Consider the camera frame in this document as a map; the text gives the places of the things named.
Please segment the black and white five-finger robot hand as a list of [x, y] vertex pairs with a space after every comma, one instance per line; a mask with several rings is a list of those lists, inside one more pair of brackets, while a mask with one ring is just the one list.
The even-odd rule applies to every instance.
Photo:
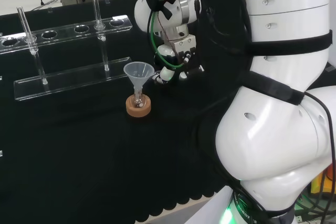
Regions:
[[161, 56], [154, 57], [154, 62], [162, 69], [153, 76], [156, 83], [186, 81], [204, 72], [196, 52], [196, 37], [188, 32], [186, 25], [164, 28], [160, 37], [164, 44], [158, 46]]

